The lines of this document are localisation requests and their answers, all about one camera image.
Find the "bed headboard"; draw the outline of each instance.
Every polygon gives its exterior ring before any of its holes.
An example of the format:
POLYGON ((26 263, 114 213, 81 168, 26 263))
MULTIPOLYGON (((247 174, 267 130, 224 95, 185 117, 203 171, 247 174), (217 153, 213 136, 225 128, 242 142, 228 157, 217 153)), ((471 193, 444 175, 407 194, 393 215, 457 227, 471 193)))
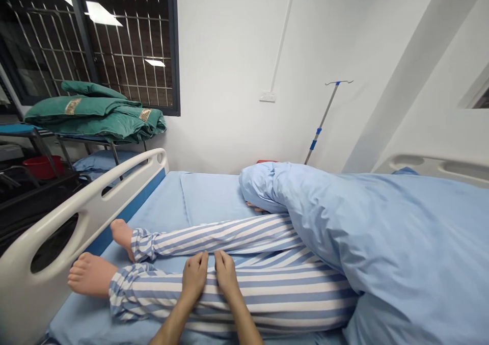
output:
POLYGON ((139 154, 108 171, 28 229, 0 258, 0 343, 39 341, 71 293, 68 271, 78 256, 156 176, 168 173, 165 150, 139 154), (102 190, 134 166, 147 161, 102 196, 102 190), (41 245, 68 219, 78 222, 61 254, 33 274, 31 262, 41 245))
POLYGON ((453 179, 489 188, 489 166, 461 160, 448 160, 433 156, 398 154, 386 159, 374 173, 390 174, 409 167, 421 175, 453 179))

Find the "wall outlet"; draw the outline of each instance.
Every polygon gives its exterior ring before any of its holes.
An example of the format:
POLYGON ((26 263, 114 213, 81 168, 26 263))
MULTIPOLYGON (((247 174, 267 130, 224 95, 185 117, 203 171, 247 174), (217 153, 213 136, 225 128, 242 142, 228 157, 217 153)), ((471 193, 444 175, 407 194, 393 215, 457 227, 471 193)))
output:
POLYGON ((267 101, 270 103, 275 103, 276 96, 275 96, 275 93, 261 92, 259 100, 260 101, 267 101))

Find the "folded green blanket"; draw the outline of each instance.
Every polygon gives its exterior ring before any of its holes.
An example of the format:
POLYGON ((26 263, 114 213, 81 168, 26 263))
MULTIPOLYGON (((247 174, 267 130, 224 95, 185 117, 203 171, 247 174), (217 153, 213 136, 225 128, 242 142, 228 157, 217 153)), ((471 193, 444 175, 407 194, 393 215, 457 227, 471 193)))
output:
POLYGON ((118 107, 104 117, 76 118, 50 124, 48 129, 56 134, 103 136, 109 142, 123 144, 148 140, 164 132, 167 126, 160 110, 118 107))
POLYGON ((64 81, 61 83, 61 88, 68 93, 82 94, 88 97, 127 99, 125 95, 111 88, 94 83, 64 81))
POLYGON ((83 82, 64 82, 62 87, 70 92, 109 97, 48 98, 34 105, 25 121, 58 134, 103 136, 109 142, 118 143, 138 143, 167 128, 160 110, 142 108, 141 103, 124 99, 112 89, 83 82))

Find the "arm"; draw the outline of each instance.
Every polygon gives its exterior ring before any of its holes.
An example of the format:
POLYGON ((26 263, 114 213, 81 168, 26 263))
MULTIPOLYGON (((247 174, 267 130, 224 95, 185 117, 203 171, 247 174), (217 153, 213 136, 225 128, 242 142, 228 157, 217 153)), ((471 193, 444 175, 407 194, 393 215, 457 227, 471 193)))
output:
POLYGON ((214 252, 219 287, 233 314, 240 345, 260 345, 263 340, 239 290, 234 261, 223 251, 214 252))
POLYGON ((182 293, 165 323, 151 339, 149 345, 177 345, 192 308, 204 290, 209 254, 201 252, 185 263, 182 293))

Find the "foot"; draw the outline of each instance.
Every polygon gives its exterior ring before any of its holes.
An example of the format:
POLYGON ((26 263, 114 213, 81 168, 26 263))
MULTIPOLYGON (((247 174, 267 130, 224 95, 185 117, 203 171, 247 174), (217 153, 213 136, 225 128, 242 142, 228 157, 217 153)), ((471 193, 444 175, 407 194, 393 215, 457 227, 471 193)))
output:
POLYGON ((85 252, 70 269, 68 285, 75 293, 107 298, 108 288, 117 270, 102 257, 85 252))
POLYGON ((254 207, 255 208, 255 211, 257 213, 267 213, 268 211, 266 210, 263 210, 263 209, 260 209, 259 207, 256 207, 255 205, 253 205, 252 203, 250 202, 246 202, 246 205, 248 205, 249 207, 254 207))
POLYGON ((113 222, 111 222, 111 230, 112 238, 116 241, 116 243, 126 249, 129 259, 132 262, 135 262, 134 253, 131 249, 132 229, 124 220, 115 219, 113 222))

